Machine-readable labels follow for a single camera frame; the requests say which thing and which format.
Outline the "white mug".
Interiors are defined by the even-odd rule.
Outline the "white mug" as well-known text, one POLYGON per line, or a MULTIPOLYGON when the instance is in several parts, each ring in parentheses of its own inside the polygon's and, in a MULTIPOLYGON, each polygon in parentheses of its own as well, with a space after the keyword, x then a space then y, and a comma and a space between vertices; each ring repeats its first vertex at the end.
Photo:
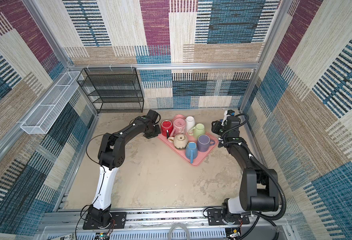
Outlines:
POLYGON ((186 122, 186 132, 189 132, 196 125, 195 118, 192 116, 186 117, 185 122, 186 122))

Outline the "pink ghost pattern mug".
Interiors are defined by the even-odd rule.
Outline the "pink ghost pattern mug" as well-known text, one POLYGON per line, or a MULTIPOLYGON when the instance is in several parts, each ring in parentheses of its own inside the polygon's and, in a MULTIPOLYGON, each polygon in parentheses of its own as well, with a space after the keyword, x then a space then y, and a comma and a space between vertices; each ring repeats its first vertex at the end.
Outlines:
POLYGON ((172 119, 173 123, 173 131, 171 136, 174 137, 178 134, 185 134, 186 133, 186 117, 184 115, 176 115, 172 119))

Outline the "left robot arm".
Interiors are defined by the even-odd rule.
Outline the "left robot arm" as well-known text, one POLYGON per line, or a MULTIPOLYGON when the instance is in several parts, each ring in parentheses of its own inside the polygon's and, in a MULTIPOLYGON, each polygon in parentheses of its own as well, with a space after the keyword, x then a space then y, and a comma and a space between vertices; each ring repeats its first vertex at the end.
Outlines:
POLYGON ((136 117, 122 130, 103 135, 98 152, 100 176, 93 203, 87 210, 84 230, 106 229, 112 226, 111 194, 118 169, 125 160, 126 144, 141 133, 146 139, 157 137, 161 133, 160 120, 159 113, 149 110, 147 115, 136 117))

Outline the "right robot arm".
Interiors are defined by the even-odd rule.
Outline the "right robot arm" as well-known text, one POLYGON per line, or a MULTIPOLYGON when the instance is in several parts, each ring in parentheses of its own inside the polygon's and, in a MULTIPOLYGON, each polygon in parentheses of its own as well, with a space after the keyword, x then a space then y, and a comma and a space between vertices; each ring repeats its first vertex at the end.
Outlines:
POLYGON ((263 165, 240 137, 240 127, 248 121, 247 114, 227 111, 221 121, 212 122, 212 132, 219 136, 218 147, 226 148, 243 171, 239 196, 222 203, 222 216, 227 223, 252 214, 276 221, 286 213, 286 196, 276 171, 263 165))

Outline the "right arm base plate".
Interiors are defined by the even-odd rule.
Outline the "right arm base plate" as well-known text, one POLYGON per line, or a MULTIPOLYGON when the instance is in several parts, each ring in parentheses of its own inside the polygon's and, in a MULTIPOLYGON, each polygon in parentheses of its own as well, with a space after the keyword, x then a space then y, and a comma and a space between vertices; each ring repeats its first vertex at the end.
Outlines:
POLYGON ((244 216, 240 216, 240 218, 234 218, 227 221, 222 216, 222 210, 214 208, 208 208, 204 211, 203 215, 208 219, 210 226, 250 224, 249 217, 244 216))

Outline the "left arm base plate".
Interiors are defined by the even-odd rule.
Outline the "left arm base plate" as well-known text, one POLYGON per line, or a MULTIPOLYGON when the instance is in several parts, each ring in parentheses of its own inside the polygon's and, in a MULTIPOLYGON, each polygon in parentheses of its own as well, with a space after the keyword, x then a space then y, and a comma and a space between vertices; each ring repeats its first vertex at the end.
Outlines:
POLYGON ((83 230, 123 229, 126 224, 126 212, 92 212, 87 213, 83 230))

